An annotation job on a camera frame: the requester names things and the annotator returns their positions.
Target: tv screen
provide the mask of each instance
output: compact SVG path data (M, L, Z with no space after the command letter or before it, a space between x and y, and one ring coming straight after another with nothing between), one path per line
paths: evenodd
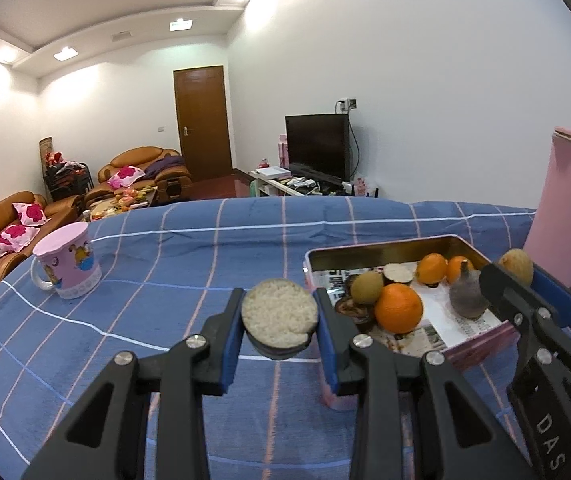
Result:
M345 114L299 115L285 118L290 170L350 178L349 125Z

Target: mug handle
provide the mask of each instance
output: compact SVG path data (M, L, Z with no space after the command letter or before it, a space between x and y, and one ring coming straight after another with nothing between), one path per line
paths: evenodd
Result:
M41 290L50 291L54 289L54 285L50 282L45 282L42 280L38 275L37 271L35 270L35 262L37 261L36 258L32 258L32 263L30 264L30 277L32 278L32 282L38 286Z

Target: red floor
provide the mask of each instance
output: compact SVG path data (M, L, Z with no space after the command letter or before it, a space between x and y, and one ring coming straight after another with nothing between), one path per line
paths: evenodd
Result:
M250 196L250 180L239 174L222 176L211 180L195 182L192 187L192 200L210 198L243 198Z

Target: silver bolt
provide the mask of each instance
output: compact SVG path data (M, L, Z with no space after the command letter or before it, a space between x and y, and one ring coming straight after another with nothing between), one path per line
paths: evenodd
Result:
M433 366L439 366L445 363L445 357L441 352L428 352L425 360Z
M119 366L126 366L129 365L134 359L134 355L132 352L119 352L115 355L115 364Z
M206 338L203 337L201 334L194 334L188 336L188 338L186 339L186 346L188 348L192 349L202 348L203 346L205 346L205 344L206 344Z
M552 354L547 348L539 348L536 351L536 359L542 365L549 365L550 363L552 363Z
M550 311L544 306L540 306L539 308L536 309L536 311L539 313L539 316L541 316L543 319L550 319L550 317L552 317Z
M368 348L372 346L373 339L368 334L357 334L352 339L352 343L359 348Z

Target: brown leather sofa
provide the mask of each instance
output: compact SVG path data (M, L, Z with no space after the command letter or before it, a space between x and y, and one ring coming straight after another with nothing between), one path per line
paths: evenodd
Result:
M61 226L74 222L79 218L79 208L82 198L78 195L46 204L46 199L35 195L31 191L19 191L0 201L0 231L11 224L19 223L17 212L12 206L13 202L38 203L44 209L48 221L39 228L37 237L24 247L19 253L10 253L0 258L0 281L15 267L32 254L32 248L44 236Z
M109 164L99 170L97 180L100 184L85 194L86 207L97 200L103 200L114 194L107 180L121 168L135 166L145 170L156 160L170 155L179 155L179 152L176 150L164 150L156 146L142 146L115 156ZM163 170L154 180L137 180L131 187L141 189L145 186L157 186L156 203L165 204L178 199L189 198L192 190L192 178L188 168L176 166Z

